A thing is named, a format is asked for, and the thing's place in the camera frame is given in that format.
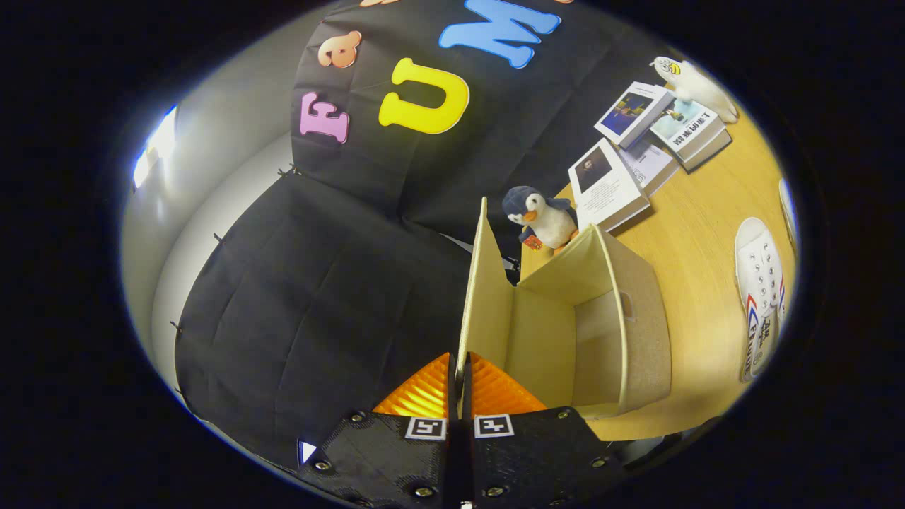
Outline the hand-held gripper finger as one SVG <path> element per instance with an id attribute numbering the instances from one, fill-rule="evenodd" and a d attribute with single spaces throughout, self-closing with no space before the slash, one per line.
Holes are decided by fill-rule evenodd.
<path id="1" fill-rule="evenodd" d="M 446 352 L 374 409 L 339 420 L 313 451 L 300 455 L 296 476 L 346 505 L 442 508 L 455 420 L 455 356 Z"/>
<path id="2" fill-rule="evenodd" d="M 474 507 L 578 508 L 624 482 L 617 451 L 578 410 L 546 408 L 474 352 L 462 376 Z"/>

